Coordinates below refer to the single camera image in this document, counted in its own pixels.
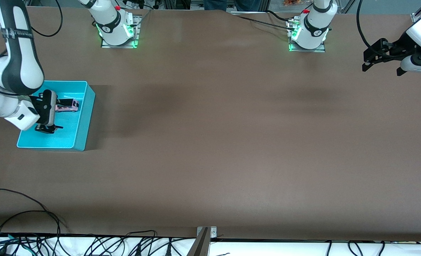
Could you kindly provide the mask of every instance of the table surface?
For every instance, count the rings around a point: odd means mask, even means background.
[[[56,8],[28,11],[56,30]],[[17,149],[0,118],[0,188],[71,233],[421,240],[421,74],[363,73],[354,15],[335,17],[326,53],[289,52],[282,29],[223,11],[152,11],[131,50],[101,49],[91,22],[64,8],[59,34],[35,35],[47,80],[96,93],[86,151]],[[410,22],[362,17],[370,42]],[[0,223],[27,209],[0,192]],[[54,232],[39,214],[4,230]]]

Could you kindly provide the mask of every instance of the person's leg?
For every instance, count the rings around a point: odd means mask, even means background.
[[[234,0],[238,11],[258,11],[261,0]]]
[[[227,10],[227,0],[204,0],[204,10],[224,10],[224,11],[226,11]]]

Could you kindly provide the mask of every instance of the toy car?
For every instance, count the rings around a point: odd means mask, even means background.
[[[56,112],[76,112],[79,109],[79,101],[75,99],[59,99]]]

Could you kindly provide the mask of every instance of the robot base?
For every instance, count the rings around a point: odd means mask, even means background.
[[[289,19],[286,21],[287,27],[294,28],[295,30],[288,30],[288,41],[289,41],[289,49],[290,52],[326,52],[326,48],[324,47],[324,42],[315,49],[305,49],[300,47],[295,41],[291,39],[294,33],[297,32],[298,27],[300,26],[300,17],[295,16],[294,19]]]
[[[126,41],[124,44],[114,46],[110,45],[105,40],[101,40],[101,48],[123,48],[123,49],[134,49],[138,47],[139,33],[141,31],[141,15],[133,15],[133,27],[127,28],[129,32],[133,32],[134,36]]]

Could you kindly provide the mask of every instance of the blue plastic bin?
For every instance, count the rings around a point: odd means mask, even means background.
[[[55,91],[58,99],[78,100],[79,109],[77,112],[56,112],[54,124],[64,128],[58,129],[54,134],[37,132],[36,125],[27,131],[21,131],[17,147],[46,151],[84,151],[95,92],[86,81],[44,81],[34,95],[38,96],[46,89]]]

